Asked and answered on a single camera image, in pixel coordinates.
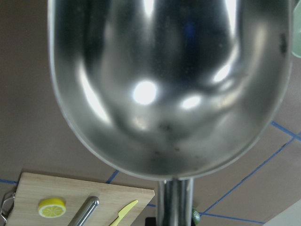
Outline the metal ice scoop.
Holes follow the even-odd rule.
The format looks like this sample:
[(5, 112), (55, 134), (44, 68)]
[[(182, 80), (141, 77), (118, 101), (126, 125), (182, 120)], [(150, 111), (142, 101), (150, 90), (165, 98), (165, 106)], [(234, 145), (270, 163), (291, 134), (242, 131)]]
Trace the metal ice scoop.
[(193, 180), (244, 155), (285, 95), (290, 0), (50, 0), (54, 93), (81, 143), (158, 181), (157, 225), (191, 223)]

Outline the yellow plastic knife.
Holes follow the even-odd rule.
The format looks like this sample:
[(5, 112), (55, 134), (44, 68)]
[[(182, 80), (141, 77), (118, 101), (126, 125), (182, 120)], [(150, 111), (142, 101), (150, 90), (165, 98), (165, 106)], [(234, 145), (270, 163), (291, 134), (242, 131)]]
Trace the yellow plastic knife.
[(127, 213), (138, 203), (138, 200), (133, 200), (125, 205), (119, 212), (118, 216), (111, 222), (110, 226), (117, 226)]

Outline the green lime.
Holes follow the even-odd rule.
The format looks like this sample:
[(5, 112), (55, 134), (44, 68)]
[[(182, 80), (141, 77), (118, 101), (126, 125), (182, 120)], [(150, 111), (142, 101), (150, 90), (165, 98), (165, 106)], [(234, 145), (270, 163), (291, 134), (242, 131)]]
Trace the green lime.
[(195, 208), (192, 208), (192, 211), (191, 211), (191, 225), (196, 226), (199, 222), (200, 222), (200, 214)]

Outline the metal muddler bar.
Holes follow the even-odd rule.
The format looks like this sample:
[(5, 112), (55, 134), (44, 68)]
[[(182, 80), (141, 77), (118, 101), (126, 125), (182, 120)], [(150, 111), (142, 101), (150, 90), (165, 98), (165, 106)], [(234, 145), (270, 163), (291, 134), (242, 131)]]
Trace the metal muddler bar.
[(88, 197), (76, 212), (68, 226), (83, 226), (87, 220), (93, 215), (95, 210), (100, 205), (100, 200), (97, 196)]

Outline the lemon half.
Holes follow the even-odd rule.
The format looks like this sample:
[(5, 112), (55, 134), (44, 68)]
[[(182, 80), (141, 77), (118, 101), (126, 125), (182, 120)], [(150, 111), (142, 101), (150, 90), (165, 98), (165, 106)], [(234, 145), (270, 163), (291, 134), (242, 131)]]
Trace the lemon half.
[(38, 213), (44, 218), (58, 218), (66, 213), (66, 206), (59, 198), (44, 199), (38, 205)]

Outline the wooden cutting board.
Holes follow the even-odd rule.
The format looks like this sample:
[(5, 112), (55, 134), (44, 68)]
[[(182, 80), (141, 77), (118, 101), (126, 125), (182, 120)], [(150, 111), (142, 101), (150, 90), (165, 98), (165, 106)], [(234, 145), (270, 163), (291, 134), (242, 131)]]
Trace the wooden cutting board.
[[(87, 226), (108, 226), (118, 212), (130, 202), (138, 203), (121, 219), (120, 226), (130, 226), (154, 197), (151, 189), (119, 186), (24, 172), (16, 189), (14, 207), (8, 217), (9, 226), (66, 226), (84, 201), (97, 196), (100, 205), (86, 221)], [(42, 200), (59, 198), (66, 213), (58, 218), (44, 218), (38, 213)]]

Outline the green ceramic bowl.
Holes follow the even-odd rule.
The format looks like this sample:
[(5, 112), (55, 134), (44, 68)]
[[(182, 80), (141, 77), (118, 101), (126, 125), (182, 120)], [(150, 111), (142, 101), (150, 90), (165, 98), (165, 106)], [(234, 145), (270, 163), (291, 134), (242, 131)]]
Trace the green ceramic bowl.
[(291, 0), (291, 40), (290, 49), (293, 56), (301, 58), (301, 1)]

